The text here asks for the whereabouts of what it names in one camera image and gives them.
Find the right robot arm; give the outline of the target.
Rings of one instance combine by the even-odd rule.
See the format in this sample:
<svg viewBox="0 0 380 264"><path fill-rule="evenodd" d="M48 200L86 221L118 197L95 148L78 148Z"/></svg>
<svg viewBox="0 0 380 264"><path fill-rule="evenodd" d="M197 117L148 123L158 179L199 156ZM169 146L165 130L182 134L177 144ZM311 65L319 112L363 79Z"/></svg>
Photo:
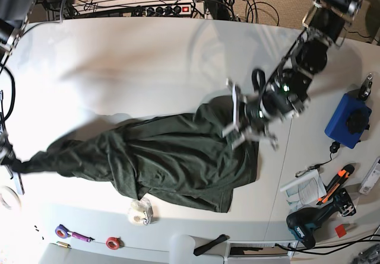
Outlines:
<svg viewBox="0 0 380 264"><path fill-rule="evenodd" d="M11 116L15 103L15 81L12 73L6 67L8 58L18 41L26 33L25 27L29 23L29 15L36 0L1 0L1 71L5 71L11 78L11 104L7 114L1 112L1 138L5 138L5 145L10 146L5 137L5 121Z"/></svg>

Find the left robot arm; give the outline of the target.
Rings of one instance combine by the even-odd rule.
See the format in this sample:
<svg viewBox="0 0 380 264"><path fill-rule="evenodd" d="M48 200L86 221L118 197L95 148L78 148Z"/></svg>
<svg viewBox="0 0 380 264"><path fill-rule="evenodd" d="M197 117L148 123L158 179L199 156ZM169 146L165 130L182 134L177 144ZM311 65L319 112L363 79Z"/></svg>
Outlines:
<svg viewBox="0 0 380 264"><path fill-rule="evenodd" d="M324 70L328 49L340 47L363 0L313 0L302 20L303 30L269 77L252 71L256 97L242 94L232 80L226 85L232 95L232 122L221 132L233 150L244 142L266 141L273 148L277 138L268 124L300 115L309 100L308 88L314 76Z"/></svg>

